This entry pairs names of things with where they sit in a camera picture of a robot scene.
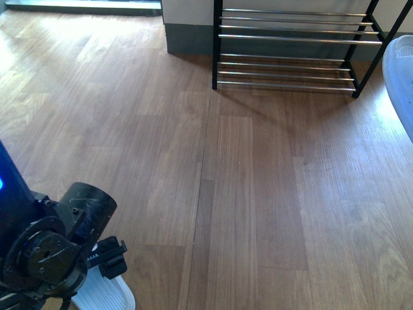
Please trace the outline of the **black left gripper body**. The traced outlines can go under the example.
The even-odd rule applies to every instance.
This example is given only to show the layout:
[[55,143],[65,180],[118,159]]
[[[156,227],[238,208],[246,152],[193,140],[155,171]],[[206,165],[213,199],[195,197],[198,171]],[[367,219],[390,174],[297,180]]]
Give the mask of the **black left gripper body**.
[[107,216],[1,217],[1,309],[41,309],[70,299],[89,270],[112,280],[127,270],[124,242],[99,240]]

